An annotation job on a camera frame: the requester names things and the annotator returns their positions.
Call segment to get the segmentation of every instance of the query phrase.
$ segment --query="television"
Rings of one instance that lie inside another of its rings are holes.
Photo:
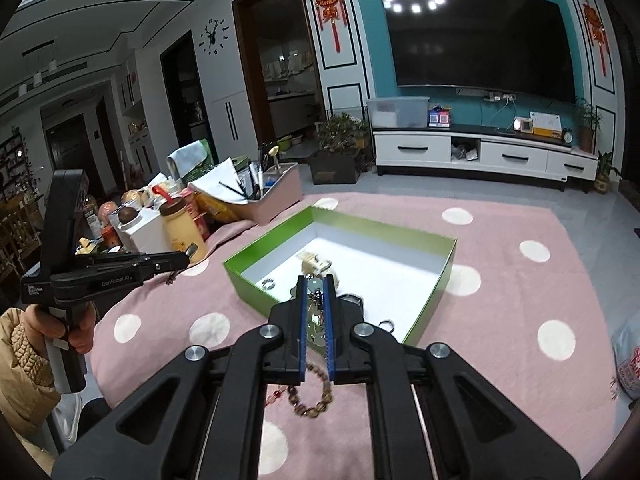
[[[574,101],[574,71],[558,4],[382,1],[399,87],[477,88]]]

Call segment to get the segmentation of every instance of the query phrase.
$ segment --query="white polka dot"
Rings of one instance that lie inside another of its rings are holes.
[[[260,462],[258,475],[268,475],[282,467],[289,455],[287,437],[275,424],[262,424],[262,441],[260,443]]]
[[[135,314],[122,314],[113,327],[113,336],[118,343],[131,341],[141,324],[142,321]]]
[[[473,267],[453,265],[446,291],[454,296],[470,296],[482,285],[480,273]]]
[[[461,207],[452,207],[447,209],[442,213],[442,219],[445,222],[455,225],[468,225],[474,221],[473,215]]]
[[[209,267],[208,258],[193,267],[189,267],[189,269],[184,269],[181,274],[184,276],[197,276],[198,274],[203,273],[207,267]]]
[[[230,328],[227,316],[212,312],[193,322],[189,329],[189,340],[194,345],[202,345],[212,349],[226,339]]]
[[[315,204],[314,207],[321,207],[322,209],[329,209],[329,210],[333,210],[336,208],[336,206],[338,205],[338,199],[337,198],[331,198],[331,197],[325,197],[325,198],[321,198],[320,200],[318,200]]]
[[[520,244],[520,252],[524,257],[537,264],[543,264],[551,257],[549,249],[535,240],[523,241]]]
[[[574,331],[557,319],[547,321],[538,329],[538,346],[554,361],[565,361],[575,350]]]

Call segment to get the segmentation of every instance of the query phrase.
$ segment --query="red chinese knot ornament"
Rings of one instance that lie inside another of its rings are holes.
[[[604,24],[602,23],[602,19],[598,15],[598,11],[591,7],[591,4],[588,0],[582,4],[584,8],[584,19],[587,22],[587,30],[589,31],[589,40],[591,41],[591,46],[595,43],[598,44],[598,48],[600,49],[600,60],[602,62],[602,73],[604,76],[607,76],[607,64],[604,59],[604,48],[607,49],[607,54],[609,54],[609,41],[607,40],[607,32],[604,30]]]
[[[335,51],[340,53],[340,39],[338,38],[338,29],[335,27],[335,22],[336,20],[342,20],[345,27],[349,25],[347,12],[344,9],[344,0],[316,0],[316,12],[318,13],[320,30],[324,30],[326,22],[331,22],[331,28],[334,32]]]

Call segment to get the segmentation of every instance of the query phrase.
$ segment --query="wall clock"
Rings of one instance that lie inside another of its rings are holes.
[[[213,54],[218,54],[218,50],[222,50],[225,47],[225,41],[229,39],[226,35],[228,29],[229,26],[225,25],[224,18],[220,22],[218,20],[209,20],[209,23],[204,27],[204,32],[200,35],[203,41],[198,46],[202,48],[203,52],[208,51],[209,55],[212,52]]]

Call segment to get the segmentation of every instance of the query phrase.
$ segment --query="person's hand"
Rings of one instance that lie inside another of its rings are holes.
[[[31,347],[42,357],[47,356],[44,338],[57,339],[65,335],[65,326],[37,305],[30,305],[20,316]],[[78,353],[86,354],[94,347],[95,309],[89,304],[79,326],[69,333],[68,341]]]

